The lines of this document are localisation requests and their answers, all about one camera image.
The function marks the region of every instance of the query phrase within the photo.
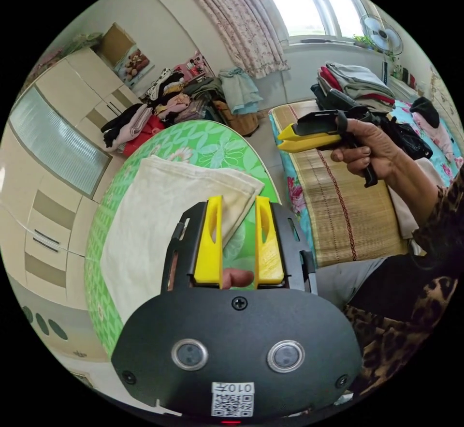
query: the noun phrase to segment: green floral tablecloth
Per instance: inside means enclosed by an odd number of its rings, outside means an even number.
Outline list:
[[[201,167],[229,167],[246,172],[265,184],[262,196],[269,197],[272,202],[279,201],[275,187],[254,149],[229,127],[194,120],[169,127],[145,142],[125,161],[108,187],[95,213],[87,240],[84,275],[87,304],[95,332],[110,357],[123,324],[103,280],[100,258],[119,203],[134,180],[140,161],[150,155]],[[224,267],[254,271],[254,205],[224,248]]]

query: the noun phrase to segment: cabinet handle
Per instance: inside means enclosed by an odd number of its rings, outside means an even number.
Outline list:
[[[117,112],[110,106],[110,105],[106,105],[106,107],[114,114],[116,114],[116,116],[118,116]]]
[[[40,236],[46,238],[47,240],[50,240],[51,242],[56,243],[57,245],[59,245],[59,242],[57,242],[54,238],[49,237],[48,235],[43,234],[43,233],[40,232],[39,230],[34,229],[34,232],[36,232],[36,233],[39,234]]]
[[[119,108],[118,108],[115,104],[113,104],[113,103],[110,102],[110,105],[111,105],[111,106],[114,106],[114,107],[118,110],[119,114],[122,113],[122,111],[120,111]]]
[[[56,250],[55,248],[49,247],[46,243],[43,243],[43,242],[41,242],[40,240],[37,240],[35,237],[32,237],[32,240],[34,240],[34,242],[39,243],[39,244],[42,245],[43,247],[48,248],[48,249],[51,250],[51,251],[54,251],[55,253],[59,253],[58,250]]]

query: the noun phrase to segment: cardboard box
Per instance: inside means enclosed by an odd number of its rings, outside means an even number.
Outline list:
[[[134,45],[134,40],[114,23],[103,36],[98,53],[115,67]]]

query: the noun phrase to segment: floral curtain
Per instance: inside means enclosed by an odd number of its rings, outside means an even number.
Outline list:
[[[217,27],[236,66],[256,79],[290,69],[260,0],[195,0]]]

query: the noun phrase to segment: leopard print clothing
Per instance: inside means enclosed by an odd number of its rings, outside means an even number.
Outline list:
[[[464,167],[448,189],[439,188],[438,201],[427,224],[414,233],[417,244],[426,252],[437,253],[437,238],[445,243],[454,241],[455,238],[447,240],[448,232],[464,238],[463,197]],[[437,277],[426,284],[417,297],[409,322],[345,306],[344,313],[363,348],[362,370],[350,386],[355,396],[379,387],[410,360],[441,319],[457,283],[457,278]]]

